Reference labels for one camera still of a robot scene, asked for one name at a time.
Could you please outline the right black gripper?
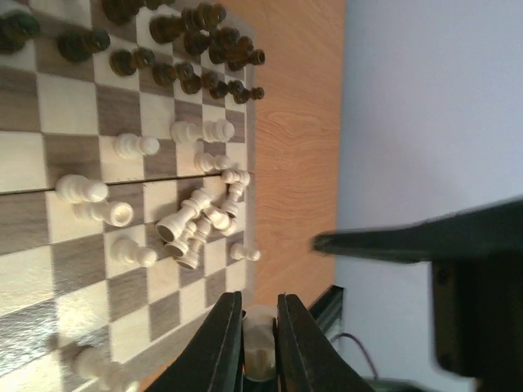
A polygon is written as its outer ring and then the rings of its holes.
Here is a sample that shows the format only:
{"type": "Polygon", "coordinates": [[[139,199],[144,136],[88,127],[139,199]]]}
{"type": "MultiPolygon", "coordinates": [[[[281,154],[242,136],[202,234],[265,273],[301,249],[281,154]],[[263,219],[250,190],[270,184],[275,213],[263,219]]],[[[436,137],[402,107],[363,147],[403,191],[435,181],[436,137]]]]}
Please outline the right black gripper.
{"type": "Polygon", "coordinates": [[[431,261],[438,365],[481,391],[522,389],[522,200],[409,225],[317,234],[329,255],[414,264],[431,261]]]}

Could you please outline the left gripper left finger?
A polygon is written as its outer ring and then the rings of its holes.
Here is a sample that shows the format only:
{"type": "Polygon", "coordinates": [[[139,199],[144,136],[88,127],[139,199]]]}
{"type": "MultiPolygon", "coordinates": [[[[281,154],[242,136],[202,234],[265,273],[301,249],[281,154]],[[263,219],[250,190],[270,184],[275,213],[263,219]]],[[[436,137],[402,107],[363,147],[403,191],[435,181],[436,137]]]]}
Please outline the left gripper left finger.
{"type": "Polygon", "coordinates": [[[242,293],[221,294],[187,347],[148,391],[241,391],[243,389],[242,293]]]}

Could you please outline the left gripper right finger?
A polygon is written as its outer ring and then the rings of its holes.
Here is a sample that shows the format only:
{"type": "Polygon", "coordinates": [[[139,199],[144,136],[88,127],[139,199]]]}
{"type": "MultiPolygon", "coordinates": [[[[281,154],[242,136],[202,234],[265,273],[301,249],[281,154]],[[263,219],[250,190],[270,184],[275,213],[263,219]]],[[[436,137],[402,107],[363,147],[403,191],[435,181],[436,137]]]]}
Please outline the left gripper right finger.
{"type": "Polygon", "coordinates": [[[277,363],[282,391],[371,391],[332,347],[300,298],[278,295],[277,363]]]}

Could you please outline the white knight chess piece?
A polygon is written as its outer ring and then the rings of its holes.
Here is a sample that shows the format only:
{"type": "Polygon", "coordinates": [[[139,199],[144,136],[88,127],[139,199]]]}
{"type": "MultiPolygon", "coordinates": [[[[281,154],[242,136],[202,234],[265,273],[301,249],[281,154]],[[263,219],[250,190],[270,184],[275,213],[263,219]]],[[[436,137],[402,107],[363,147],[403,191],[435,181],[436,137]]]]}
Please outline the white knight chess piece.
{"type": "Polygon", "coordinates": [[[274,323],[277,310],[273,306],[254,305],[243,319],[244,372],[251,381],[269,381],[276,377],[274,323]]]}

